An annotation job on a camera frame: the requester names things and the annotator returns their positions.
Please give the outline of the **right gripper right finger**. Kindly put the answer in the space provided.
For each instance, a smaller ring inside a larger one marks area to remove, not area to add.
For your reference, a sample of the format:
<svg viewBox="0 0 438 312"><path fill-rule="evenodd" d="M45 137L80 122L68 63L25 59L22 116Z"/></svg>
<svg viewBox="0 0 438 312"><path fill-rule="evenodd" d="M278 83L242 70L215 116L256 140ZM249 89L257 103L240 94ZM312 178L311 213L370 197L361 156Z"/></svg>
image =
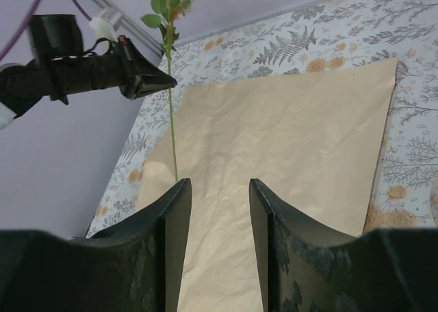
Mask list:
<svg viewBox="0 0 438 312"><path fill-rule="evenodd" d="M364 243L249 184L264 311L371 311L376 298Z"/></svg>

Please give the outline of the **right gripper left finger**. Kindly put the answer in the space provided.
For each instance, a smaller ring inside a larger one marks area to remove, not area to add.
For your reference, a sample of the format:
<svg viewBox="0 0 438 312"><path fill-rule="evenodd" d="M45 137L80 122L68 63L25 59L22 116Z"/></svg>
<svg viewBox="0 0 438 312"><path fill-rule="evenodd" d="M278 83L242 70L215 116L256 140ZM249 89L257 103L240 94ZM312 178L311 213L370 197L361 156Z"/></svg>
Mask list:
<svg viewBox="0 0 438 312"><path fill-rule="evenodd" d="M79 266L69 311L176 311L192 210L182 179L154 203L99 231L72 239Z"/></svg>

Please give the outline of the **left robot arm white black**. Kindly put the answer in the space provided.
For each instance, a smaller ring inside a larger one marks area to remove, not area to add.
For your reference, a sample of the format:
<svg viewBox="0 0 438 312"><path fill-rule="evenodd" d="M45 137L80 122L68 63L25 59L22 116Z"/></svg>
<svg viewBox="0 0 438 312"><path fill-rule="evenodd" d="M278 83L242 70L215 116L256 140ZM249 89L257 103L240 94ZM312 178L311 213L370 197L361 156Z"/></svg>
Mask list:
<svg viewBox="0 0 438 312"><path fill-rule="evenodd" d="M27 113L42 97L68 104L69 94L119 88L129 100L177 85L138 51L131 39L102 37L103 55L83 48L71 14L33 15L27 26L33 60L1 67L1 127Z"/></svg>

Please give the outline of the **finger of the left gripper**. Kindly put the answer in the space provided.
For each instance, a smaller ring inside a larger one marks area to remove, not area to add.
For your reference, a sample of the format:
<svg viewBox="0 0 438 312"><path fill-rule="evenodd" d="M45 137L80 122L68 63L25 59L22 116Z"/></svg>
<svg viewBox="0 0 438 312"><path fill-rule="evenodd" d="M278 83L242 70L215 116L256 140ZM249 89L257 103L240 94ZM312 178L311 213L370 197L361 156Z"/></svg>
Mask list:
<svg viewBox="0 0 438 312"><path fill-rule="evenodd" d="M176 79L148 61L131 40L123 40L123 68L123 96L127 99L139 99L177 85Z"/></svg>

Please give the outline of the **cream printed ribbon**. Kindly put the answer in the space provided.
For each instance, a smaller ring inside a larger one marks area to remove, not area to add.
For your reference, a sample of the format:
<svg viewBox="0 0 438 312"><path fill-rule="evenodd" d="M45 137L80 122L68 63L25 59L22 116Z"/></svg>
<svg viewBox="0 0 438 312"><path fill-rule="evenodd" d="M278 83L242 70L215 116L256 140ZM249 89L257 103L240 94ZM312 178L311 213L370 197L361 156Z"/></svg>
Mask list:
<svg viewBox="0 0 438 312"><path fill-rule="evenodd" d="M437 190L430 193L430 210L433 221L437 223Z"/></svg>

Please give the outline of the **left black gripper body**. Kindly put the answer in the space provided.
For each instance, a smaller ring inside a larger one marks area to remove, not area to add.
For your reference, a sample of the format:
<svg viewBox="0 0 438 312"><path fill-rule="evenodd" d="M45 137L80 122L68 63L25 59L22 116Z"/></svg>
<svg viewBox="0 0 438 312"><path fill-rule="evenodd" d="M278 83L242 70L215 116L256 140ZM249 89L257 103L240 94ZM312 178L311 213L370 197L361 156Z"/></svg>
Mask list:
<svg viewBox="0 0 438 312"><path fill-rule="evenodd" d="M83 48L76 18L68 14L33 15L27 35L34 57L30 62L46 81L51 100L67 104L67 96L118 87L127 99L140 96L140 73L131 40L105 36L92 48Z"/></svg>

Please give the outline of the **orange beige wrapping paper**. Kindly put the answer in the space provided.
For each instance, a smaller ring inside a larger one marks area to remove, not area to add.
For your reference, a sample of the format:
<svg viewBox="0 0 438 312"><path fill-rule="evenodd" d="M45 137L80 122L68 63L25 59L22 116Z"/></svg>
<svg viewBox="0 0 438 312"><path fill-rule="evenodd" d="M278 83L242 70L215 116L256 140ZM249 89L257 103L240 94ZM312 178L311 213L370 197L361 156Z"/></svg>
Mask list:
<svg viewBox="0 0 438 312"><path fill-rule="evenodd" d="M192 183L180 311L260 311L248 185L342 233L363 231L398 61L190 86L146 158L141 209Z"/></svg>

